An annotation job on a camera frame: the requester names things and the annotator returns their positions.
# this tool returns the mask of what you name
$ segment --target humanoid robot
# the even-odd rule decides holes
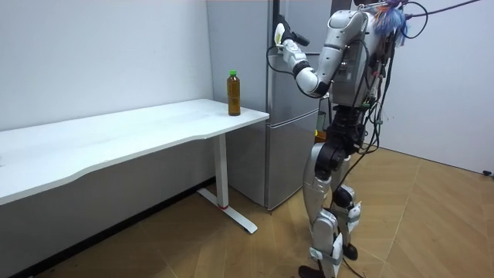
[[[354,202],[354,190],[343,180],[350,156],[364,150],[365,119],[379,104],[395,41],[394,33],[378,35],[373,28],[374,20],[373,14],[360,9],[335,12],[327,23],[317,71],[298,46],[309,42],[292,32],[282,16],[275,31],[276,46],[283,52],[300,91],[313,98],[329,92],[336,104],[326,142],[313,146],[303,176],[303,197],[312,235],[310,255],[320,268],[301,266],[302,278],[336,277],[343,255],[352,260],[358,257],[350,233],[359,222],[360,203]],[[332,201],[325,208],[328,193]]]

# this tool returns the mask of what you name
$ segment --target brown liquid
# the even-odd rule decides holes
[[[240,115],[240,79],[237,76],[230,76],[226,80],[228,91],[228,115]]]

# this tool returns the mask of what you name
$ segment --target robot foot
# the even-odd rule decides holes
[[[321,270],[315,270],[308,266],[299,267],[300,278],[326,278]]]
[[[348,246],[343,246],[343,255],[348,259],[357,260],[358,258],[357,248],[355,248],[355,246],[353,246],[351,243],[348,243]]]

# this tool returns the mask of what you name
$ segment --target desk leg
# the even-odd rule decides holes
[[[214,196],[207,189],[199,189],[198,193],[207,198],[210,202],[217,205],[224,213],[233,218],[247,232],[253,234],[257,230],[257,226],[243,215],[228,205],[228,176],[226,171],[226,143],[225,135],[220,134],[213,138],[215,148],[215,171],[216,171],[216,192]]]

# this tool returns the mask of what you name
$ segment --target white table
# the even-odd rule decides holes
[[[188,141],[213,137],[218,197],[198,192],[247,231],[257,227],[228,207],[225,133],[269,118],[242,108],[237,117],[213,100],[67,120],[0,132],[0,205],[67,184],[101,168]]]

